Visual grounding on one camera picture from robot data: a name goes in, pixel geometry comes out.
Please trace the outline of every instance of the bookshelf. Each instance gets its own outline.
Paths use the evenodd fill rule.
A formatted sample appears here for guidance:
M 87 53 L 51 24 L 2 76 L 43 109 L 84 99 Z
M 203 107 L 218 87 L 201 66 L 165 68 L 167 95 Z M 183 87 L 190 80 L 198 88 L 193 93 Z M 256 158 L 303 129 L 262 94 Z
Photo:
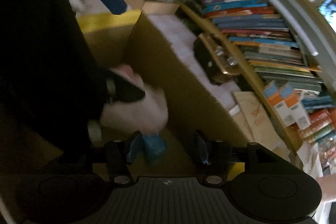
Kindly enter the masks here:
M 227 50 L 232 54 L 237 63 L 241 68 L 241 73 L 247 82 L 251 85 L 259 100 L 266 107 L 270 115 L 274 118 L 276 123 L 279 125 L 278 128 L 281 130 L 280 135 L 283 137 L 286 145 L 292 151 L 297 151 L 302 141 L 299 139 L 297 133 L 291 128 L 286 127 L 282 122 L 281 118 L 278 116 L 277 112 L 271 107 L 268 103 L 266 97 L 263 94 L 264 83 L 258 74 L 254 71 L 253 67 L 247 62 L 243 53 L 238 49 L 238 47 L 232 44 L 228 39 L 226 34 L 220 32 L 219 29 L 209 20 L 201 18 L 194 11 L 192 11 L 189 7 L 184 4 L 180 5 L 180 8 L 185 12 L 187 16 L 189 16 L 204 32 L 211 33 L 220 39 L 221 43 Z

